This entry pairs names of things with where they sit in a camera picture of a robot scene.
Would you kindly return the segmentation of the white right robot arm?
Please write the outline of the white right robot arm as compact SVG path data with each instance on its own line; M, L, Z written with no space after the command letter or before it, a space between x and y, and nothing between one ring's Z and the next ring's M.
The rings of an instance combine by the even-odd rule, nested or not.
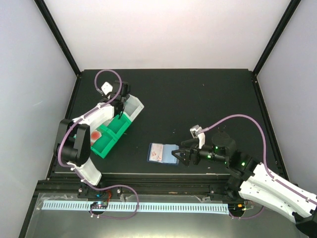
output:
M317 236L317 196L280 177L264 163L238 150L235 141L225 132L204 144L204 135L183 141L182 148L172 155L188 166L200 160L225 165L230 173L224 194L230 200L243 198L267 207L295 223L296 228L310 238Z

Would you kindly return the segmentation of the navy blue card holder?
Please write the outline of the navy blue card holder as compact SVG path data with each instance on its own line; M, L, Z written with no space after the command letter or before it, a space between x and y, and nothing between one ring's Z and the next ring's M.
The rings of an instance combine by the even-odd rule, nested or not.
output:
M148 157L147 157L148 162L157 163L157 164L166 164L166 165L178 165L179 161L171 154L171 151L179 149L178 145L176 145L176 144L162 144L163 145L163 158L162 158L161 163L149 161L151 145L152 145L152 143L149 146Z

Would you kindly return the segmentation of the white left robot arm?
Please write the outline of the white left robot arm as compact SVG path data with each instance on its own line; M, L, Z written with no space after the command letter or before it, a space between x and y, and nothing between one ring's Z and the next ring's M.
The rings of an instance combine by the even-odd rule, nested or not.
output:
M103 197L106 185L101 181L102 173L90 158L91 134L106 121L123 114L125 102L130 97L130 85L118 80L102 86L103 99L90 111L74 119L63 119L59 123L54 145L54 155L60 166L76 172L82 182L90 185L89 192Z

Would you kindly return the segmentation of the white pink VIP card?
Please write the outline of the white pink VIP card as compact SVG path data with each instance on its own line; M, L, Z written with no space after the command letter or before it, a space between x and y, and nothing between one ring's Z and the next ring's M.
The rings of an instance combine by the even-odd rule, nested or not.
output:
M161 163L163 158L163 145L152 143L150 148L149 161Z

